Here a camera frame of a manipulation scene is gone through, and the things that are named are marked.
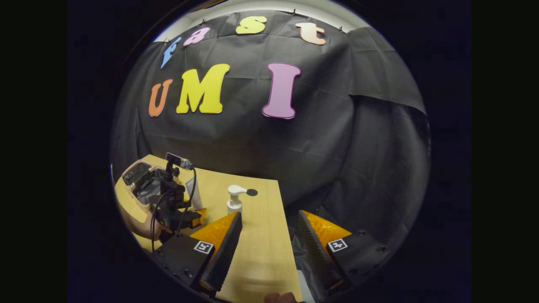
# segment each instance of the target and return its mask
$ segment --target foam letter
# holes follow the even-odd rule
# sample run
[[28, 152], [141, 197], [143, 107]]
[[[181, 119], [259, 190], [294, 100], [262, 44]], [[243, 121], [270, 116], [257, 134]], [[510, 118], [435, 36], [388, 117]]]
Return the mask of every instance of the foam letter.
[[266, 21], [268, 21], [268, 19], [266, 17], [252, 16], [252, 17], [244, 18], [243, 20], [241, 20], [239, 22], [239, 25], [241, 25], [241, 26], [238, 26], [236, 28], [236, 33], [241, 35], [241, 34], [244, 34], [244, 33], [258, 33], [258, 32], [261, 32], [266, 27], [264, 25], [264, 23]]
[[204, 36], [209, 31], [210, 31], [209, 27], [199, 29], [198, 31], [191, 34], [191, 37], [187, 38], [187, 40], [183, 43], [183, 46], [188, 46], [189, 44], [199, 43], [202, 39], [204, 39]]
[[300, 69], [286, 63], [270, 63], [268, 69], [272, 72], [270, 100], [262, 108], [262, 113], [274, 118], [294, 118], [296, 111], [292, 108], [292, 88], [294, 78], [301, 74]]
[[318, 38], [317, 36], [318, 32], [325, 32], [325, 30], [319, 27], [316, 27], [316, 24], [310, 23], [310, 22], [297, 23], [296, 26], [299, 26], [301, 28], [300, 30], [301, 39], [312, 44], [318, 44], [318, 45], [326, 44], [326, 40], [322, 38]]
[[174, 43], [172, 43], [169, 47], [167, 47], [167, 49], [163, 53], [163, 63], [161, 64], [161, 68], [163, 68], [163, 66], [165, 66], [165, 64], [168, 62], [170, 57], [172, 57], [171, 54], [176, 49], [176, 43], [178, 43], [181, 39], [182, 37], [179, 37], [178, 39], [176, 39], [176, 41], [174, 41]]
[[157, 99], [157, 92], [159, 91], [161, 84], [158, 83], [154, 85], [154, 87], [151, 88], [150, 105], [148, 107], [148, 113], [150, 113], [150, 116], [157, 117], [163, 111], [163, 107], [165, 107], [165, 102], [167, 100], [168, 87], [170, 86], [171, 83], [172, 83], [172, 79], [168, 79], [165, 82], [163, 82], [163, 92], [161, 93], [161, 101], [159, 102], [159, 106], [157, 107], [155, 107], [155, 99]]
[[179, 104], [178, 107], [176, 107], [176, 113], [183, 114], [189, 110], [187, 99], [189, 99], [191, 111], [196, 111], [202, 95], [204, 95], [204, 99], [199, 108], [201, 113], [218, 114], [222, 112], [223, 105], [221, 105], [219, 96], [221, 95], [223, 78], [229, 69], [230, 65], [228, 64], [213, 65], [206, 76], [204, 76], [204, 79], [202, 79], [202, 82], [198, 81], [197, 70], [188, 70], [184, 72], [182, 75], [182, 92], [179, 96]]

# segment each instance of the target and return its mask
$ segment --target white wall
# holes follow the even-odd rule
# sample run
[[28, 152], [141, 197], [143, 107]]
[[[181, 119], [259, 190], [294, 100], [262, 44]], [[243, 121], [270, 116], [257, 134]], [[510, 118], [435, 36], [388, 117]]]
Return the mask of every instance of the white wall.
[[233, 12], [247, 10], [281, 10], [292, 12], [294, 9], [300, 15], [313, 17], [336, 28], [342, 26], [343, 31], [369, 26], [353, 12], [328, 0], [295, 0], [294, 2], [228, 0], [212, 8], [185, 15], [160, 34], [155, 41], [165, 41], [166, 38], [168, 38], [168, 41], [185, 30], [200, 24], [202, 19], [209, 20]]
[[193, 20], [191, 20], [188, 15], [183, 16], [182, 18], [172, 23], [172, 25], [170, 25], [159, 36], [157, 36], [154, 42], [171, 40], [172, 38], [184, 32], [186, 29], [191, 28], [191, 23], [193, 23]]

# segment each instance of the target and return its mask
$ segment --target black cable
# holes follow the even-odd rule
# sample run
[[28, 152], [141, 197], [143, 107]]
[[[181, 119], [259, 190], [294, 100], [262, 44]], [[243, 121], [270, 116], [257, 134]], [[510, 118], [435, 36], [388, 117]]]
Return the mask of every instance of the black cable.
[[151, 238], [151, 251], [154, 252], [154, 232], [155, 232], [155, 221], [156, 221], [156, 215], [157, 215], [157, 207], [159, 207], [159, 204], [163, 201], [163, 198], [166, 196], [169, 196], [173, 191], [168, 190], [164, 194], [161, 195], [159, 200], [157, 200], [157, 203], [155, 204], [154, 212], [151, 214], [151, 221], [150, 221], [150, 238]]
[[191, 193], [189, 194], [189, 202], [187, 204], [187, 207], [183, 210], [182, 218], [179, 220], [178, 230], [176, 232], [179, 232], [180, 228], [182, 228], [182, 222], [183, 222], [183, 216], [185, 216], [185, 212], [187, 211], [187, 208], [191, 205], [191, 200], [193, 200], [193, 195], [195, 194], [195, 189], [197, 187], [197, 171], [193, 167], [193, 174], [195, 175], [193, 177], [193, 189], [191, 190]]

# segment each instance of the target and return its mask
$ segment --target finger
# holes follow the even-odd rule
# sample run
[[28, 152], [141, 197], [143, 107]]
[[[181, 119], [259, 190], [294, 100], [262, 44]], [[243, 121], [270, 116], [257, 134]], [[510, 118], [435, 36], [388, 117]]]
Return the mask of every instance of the finger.
[[267, 294], [264, 297], [264, 303], [277, 303], [277, 298], [278, 297], [279, 297], [279, 294], [276, 293], [276, 292]]
[[172, 230], [163, 224], [161, 224], [161, 228], [168, 231], [169, 233], [172, 233]]
[[298, 303], [296, 301], [296, 298], [294, 297], [294, 294], [291, 292], [287, 292], [279, 296], [277, 299], [277, 303]]
[[154, 241], [159, 240], [160, 235], [161, 235], [161, 229], [155, 226], [154, 234], [152, 235], [154, 237]]

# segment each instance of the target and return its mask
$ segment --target human hand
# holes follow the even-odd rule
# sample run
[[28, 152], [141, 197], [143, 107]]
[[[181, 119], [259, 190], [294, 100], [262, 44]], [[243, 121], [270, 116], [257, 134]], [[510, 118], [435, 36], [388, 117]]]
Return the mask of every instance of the human hand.
[[[172, 233], [170, 228], [164, 226], [163, 224], [159, 223], [156, 220], [155, 221], [155, 226], [154, 226], [154, 234], [153, 234], [154, 241], [159, 240], [159, 236], [161, 235], [162, 230], [166, 230], [169, 233]], [[144, 221], [144, 223], [142, 223], [140, 233], [141, 233], [140, 236], [151, 240], [151, 216], [147, 216], [146, 221]]]
[[264, 303], [298, 303], [294, 294], [291, 292], [279, 295], [278, 293], [270, 293], [264, 297]]

